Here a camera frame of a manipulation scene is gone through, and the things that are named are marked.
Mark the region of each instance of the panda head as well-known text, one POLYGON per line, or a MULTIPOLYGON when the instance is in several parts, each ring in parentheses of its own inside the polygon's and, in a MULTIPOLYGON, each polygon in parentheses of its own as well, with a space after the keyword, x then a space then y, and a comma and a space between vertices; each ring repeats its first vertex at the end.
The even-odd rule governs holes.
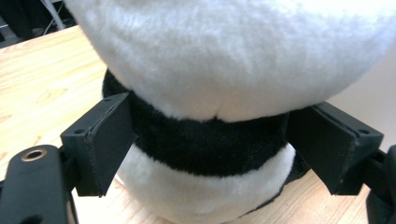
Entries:
POLYGON ((238 121, 328 99, 396 36, 391 0, 67 0, 117 80, 167 117, 238 121))

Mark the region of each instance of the wooden table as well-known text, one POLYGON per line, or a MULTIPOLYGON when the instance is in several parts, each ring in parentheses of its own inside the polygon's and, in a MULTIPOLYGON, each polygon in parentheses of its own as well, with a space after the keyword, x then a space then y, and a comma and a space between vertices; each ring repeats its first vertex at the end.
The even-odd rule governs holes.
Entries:
MULTIPOLYGON (((13 155, 59 147, 59 135, 101 99, 106 66, 78 27, 0 49, 0 179, 13 155)), ((287 185, 274 203, 232 224, 367 223, 358 197, 331 196, 317 176, 287 185)), ((169 223, 142 208, 117 181, 105 198, 75 197, 81 224, 169 223)))

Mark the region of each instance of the metal screw hole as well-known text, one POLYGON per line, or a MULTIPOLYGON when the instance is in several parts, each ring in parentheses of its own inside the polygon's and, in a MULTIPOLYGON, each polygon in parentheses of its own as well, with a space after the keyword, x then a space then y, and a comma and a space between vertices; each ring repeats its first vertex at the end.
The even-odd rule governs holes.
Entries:
POLYGON ((47 154, 46 149, 36 149, 25 153, 22 156, 22 161, 36 161, 43 158, 47 154))

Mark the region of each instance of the panda plush toy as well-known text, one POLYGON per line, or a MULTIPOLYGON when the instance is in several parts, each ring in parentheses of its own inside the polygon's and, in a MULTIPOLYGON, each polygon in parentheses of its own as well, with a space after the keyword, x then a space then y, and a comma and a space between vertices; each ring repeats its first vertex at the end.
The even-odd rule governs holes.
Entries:
POLYGON ((345 89, 396 36, 394 0, 65 2, 108 66, 104 96, 131 94, 120 179, 180 224, 271 202, 293 179, 289 112, 345 89))

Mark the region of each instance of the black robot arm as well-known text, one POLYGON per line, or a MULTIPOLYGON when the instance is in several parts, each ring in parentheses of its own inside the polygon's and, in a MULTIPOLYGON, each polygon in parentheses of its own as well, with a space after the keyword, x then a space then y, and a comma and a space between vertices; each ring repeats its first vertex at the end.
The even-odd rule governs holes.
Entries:
MULTIPOLYGON (((71 190, 106 195, 136 139, 129 103, 128 93, 108 97, 61 134, 61 148, 31 147, 14 156, 0 183, 0 222, 78 223, 71 190)), ((331 194, 357 195, 366 184, 372 224, 396 223, 396 147, 383 153, 382 137, 327 103, 290 112, 288 141, 304 166, 331 194)))

